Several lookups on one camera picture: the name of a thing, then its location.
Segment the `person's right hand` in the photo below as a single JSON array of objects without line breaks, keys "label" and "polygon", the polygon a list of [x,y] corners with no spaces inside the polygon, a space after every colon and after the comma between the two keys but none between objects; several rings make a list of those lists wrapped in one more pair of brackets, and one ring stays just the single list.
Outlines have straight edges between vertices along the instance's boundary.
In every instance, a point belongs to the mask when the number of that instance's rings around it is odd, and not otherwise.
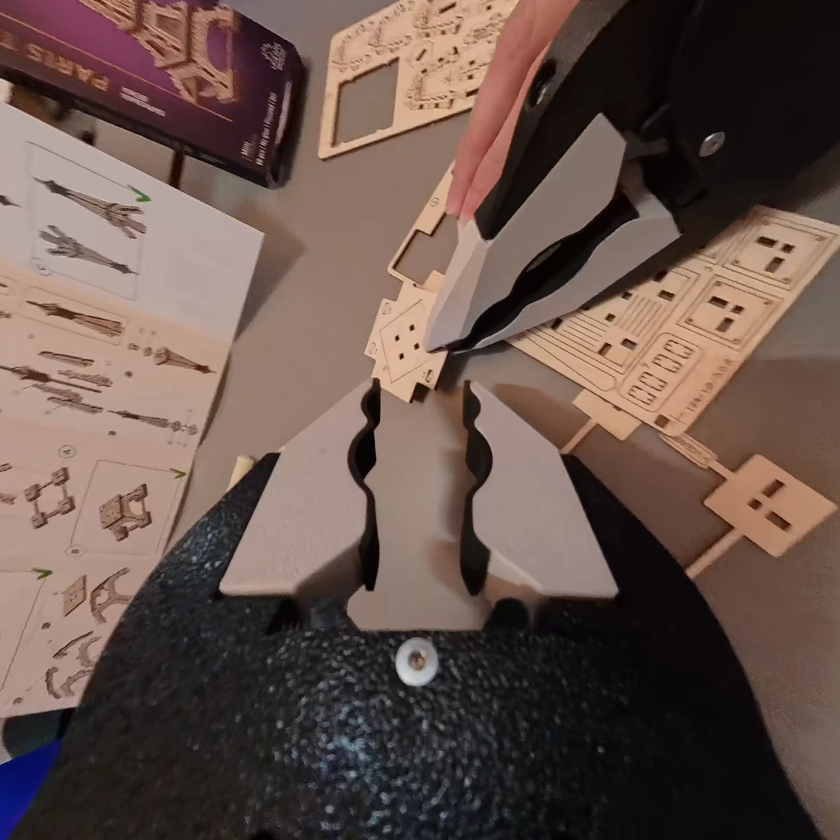
[{"label": "person's right hand", "polygon": [[522,104],[554,37],[577,1],[520,1],[495,54],[455,154],[446,214],[463,225],[501,177]]}]

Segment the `blue plastic bin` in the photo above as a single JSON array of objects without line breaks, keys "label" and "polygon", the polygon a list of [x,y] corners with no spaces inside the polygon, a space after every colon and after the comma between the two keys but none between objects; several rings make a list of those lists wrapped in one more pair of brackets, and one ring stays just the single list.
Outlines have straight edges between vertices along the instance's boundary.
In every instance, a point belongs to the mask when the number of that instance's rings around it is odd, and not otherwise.
[{"label": "blue plastic bin", "polygon": [[1,839],[11,837],[60,755],[59,739],[1,765]]}]

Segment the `wooden puzzle sheet rectangular hole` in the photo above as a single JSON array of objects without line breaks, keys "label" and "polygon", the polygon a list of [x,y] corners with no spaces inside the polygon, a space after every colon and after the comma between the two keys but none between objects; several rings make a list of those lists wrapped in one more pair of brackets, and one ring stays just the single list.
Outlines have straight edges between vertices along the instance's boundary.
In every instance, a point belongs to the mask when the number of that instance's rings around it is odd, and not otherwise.
[{"label": "wooden puzzle sheet rectangular hole", "polygon": [[[330,42],[318,157],[325,161],[471,110],[516,1],[403,1]],[[340,93],[395,66],[391,125],[337,141]]]}]

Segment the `purple puzzle box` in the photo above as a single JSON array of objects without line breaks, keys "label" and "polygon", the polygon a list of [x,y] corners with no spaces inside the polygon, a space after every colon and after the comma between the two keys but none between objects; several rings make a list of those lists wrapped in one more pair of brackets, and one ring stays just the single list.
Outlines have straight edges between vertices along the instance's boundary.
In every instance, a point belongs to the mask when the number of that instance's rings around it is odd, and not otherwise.
[{"label": "purple puzzle box", "polygon": [[226,2],[2,1],[2,77],[258,186],[287,182],[306,68]]}]

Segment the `white tower instruction sheet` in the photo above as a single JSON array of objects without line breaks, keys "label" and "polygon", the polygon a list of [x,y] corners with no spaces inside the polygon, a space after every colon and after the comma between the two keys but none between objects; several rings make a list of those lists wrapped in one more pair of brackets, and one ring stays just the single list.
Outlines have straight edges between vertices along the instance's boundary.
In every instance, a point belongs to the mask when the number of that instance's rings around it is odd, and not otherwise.
[{"label": "white tower instruction sheet", "polygon": [[161,560],[263,234],[2,104],[2,720],[76,706]]}]

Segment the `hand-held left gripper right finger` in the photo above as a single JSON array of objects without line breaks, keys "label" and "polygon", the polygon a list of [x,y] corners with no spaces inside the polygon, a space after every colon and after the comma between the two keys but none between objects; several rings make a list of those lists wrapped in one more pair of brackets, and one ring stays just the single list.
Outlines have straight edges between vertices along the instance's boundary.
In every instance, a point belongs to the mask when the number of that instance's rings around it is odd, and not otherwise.
[{"label": "hand-held left gripper right finger", "polygon": [[463,388],[465,494],[459,568],[486,624],[612,610],[619,587],[560,451],[476,381]]}]

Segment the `wooden puzzle sheet square cutout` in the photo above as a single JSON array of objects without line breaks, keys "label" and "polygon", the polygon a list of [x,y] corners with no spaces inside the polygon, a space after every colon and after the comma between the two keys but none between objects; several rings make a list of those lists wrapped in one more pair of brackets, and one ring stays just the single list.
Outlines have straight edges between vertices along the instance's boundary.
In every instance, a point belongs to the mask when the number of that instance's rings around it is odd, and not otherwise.
[{"label": "wooden puzzle sheet square cutout", "polygon": [[676,267],[508,342],[616,410],[679,436],[838,246],[838,226],[758,206]]}]

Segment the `wooden four-square frame piece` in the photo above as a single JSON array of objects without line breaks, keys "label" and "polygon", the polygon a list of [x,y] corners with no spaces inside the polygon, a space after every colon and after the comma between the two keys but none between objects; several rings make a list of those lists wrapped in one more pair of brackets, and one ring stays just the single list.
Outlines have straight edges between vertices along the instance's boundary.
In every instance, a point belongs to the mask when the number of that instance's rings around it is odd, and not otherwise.
[{"label": "wooden four-square frame piece", "polygon": [[[584,420],[565,440],[564,455],[577,455],[595,429],[625,443],[643,425],[627,409],[587,388],[576,386],[571,404]],[[712,484],[700,500],[700,508],[715,519],[721,534],[684,563],[694,581],[743,544],[765,557],[781,559],[838,516],[838,500],[770,458],[751,455],[737,466],[728,466],[713,448],[690,433],[667,435],[660,429],[656,436],[681,466],[699,471]]]}]

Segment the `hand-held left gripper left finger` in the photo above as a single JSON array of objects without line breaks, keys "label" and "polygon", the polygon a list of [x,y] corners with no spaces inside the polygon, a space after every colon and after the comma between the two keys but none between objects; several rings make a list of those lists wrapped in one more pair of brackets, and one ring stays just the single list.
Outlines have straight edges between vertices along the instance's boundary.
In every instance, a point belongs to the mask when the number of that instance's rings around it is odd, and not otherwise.
[{"label": "hand-held left gripper left finger", "polygon": [[378,379],[363,381],[281,448],[219,584],[224,596],[346,606],[375,588],[381,558],[375,498]]}]

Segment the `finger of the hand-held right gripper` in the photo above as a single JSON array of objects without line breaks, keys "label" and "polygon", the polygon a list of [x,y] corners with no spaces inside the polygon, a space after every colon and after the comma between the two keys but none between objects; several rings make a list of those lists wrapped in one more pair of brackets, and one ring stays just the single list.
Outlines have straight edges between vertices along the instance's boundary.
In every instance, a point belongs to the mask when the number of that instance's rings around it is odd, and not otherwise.
[{"label": "finger of the hand-held right gripper", "polygon": [[603,210],[613,198],[625,148],[624,137],[599,113],[493,239],[483,239],[476,222],[462,228],[465,239],[428,317],[427,351],[466,339],[534,258]]},{"label": "finger of the hand-held right gripper", "polygon": [[580,231],[546,248],[451,350],[487,347],[581,309],[681,236],[652,192],[618,193]]}]

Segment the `cross-shaped wooden piece diamond print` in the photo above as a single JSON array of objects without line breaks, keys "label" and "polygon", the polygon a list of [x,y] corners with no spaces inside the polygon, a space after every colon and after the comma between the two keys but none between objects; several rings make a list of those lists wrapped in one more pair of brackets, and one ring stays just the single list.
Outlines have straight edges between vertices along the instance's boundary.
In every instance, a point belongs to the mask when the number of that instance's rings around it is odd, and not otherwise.
[{"label": "cross-shaped wooden piece diamond print", "polygon": [[448,352],[426,352],[427,321],[444,275],[432,271],[423,284],[405,280],[395,300],[384,299],[377,311],[364,354],[374,362],[381,388],[406,403],[419,385],[434,390]]}]

